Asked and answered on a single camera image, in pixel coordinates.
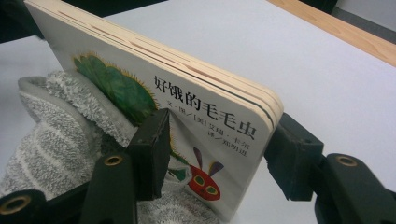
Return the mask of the wooden table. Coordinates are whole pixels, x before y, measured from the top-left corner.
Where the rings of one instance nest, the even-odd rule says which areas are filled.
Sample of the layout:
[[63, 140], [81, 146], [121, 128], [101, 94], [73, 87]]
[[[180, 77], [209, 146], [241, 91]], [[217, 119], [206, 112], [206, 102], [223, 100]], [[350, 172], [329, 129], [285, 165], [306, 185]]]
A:
[[290, 14], [396, 67], [396, 45], [299, 0], [267, 0]]

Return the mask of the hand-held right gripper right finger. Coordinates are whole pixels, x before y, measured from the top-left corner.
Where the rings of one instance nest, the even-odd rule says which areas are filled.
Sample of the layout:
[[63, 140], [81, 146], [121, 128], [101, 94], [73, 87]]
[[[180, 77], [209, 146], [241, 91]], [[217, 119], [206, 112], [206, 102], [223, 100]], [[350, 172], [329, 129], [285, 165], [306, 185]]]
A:
[[287, 113], [282, 115], [264, 158], [269, 173], [287, 200], [312, 199], [311, 167], [320, 163], [323, 148], [324, 144], [298, 121]]

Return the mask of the grey striped fuzzy pouch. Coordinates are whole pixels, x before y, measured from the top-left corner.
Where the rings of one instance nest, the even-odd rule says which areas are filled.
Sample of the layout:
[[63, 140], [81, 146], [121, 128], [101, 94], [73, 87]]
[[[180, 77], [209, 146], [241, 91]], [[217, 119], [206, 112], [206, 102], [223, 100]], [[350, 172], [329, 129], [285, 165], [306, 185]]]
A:
[[[78, 73], [53, 72], [18, 81], [21, 101], [35, 121], [9, 159], [0, 197], [38, 189], [53, 199], [92, 176], [94, 162], [127, 147], [137, 128]], [[169, 161], [163, 196], [137, 204], [139, 224], [219, 224], [215, 213], [184, 188], [191, 169]]]

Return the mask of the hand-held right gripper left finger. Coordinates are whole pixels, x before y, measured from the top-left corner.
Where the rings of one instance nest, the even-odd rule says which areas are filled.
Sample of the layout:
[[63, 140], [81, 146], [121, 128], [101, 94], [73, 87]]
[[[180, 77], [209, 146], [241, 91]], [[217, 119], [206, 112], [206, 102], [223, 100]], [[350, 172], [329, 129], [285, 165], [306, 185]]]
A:
[[144, 120], [128, 146], [138, 201], [162, 196], [170, 152], [169, 110], [159, 109]]

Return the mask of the white caterpillar picture book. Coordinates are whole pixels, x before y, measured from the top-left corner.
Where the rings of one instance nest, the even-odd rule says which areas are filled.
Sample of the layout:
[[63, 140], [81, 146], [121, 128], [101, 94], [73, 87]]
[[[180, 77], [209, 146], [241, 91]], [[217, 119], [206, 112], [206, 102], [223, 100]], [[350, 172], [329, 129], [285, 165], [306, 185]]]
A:
[[170, 110], [187, 189], [231, 220], [283, 114], [277, 95], [61, 0], [25, 4], [63, 70], [85, 76], [133, 125]]

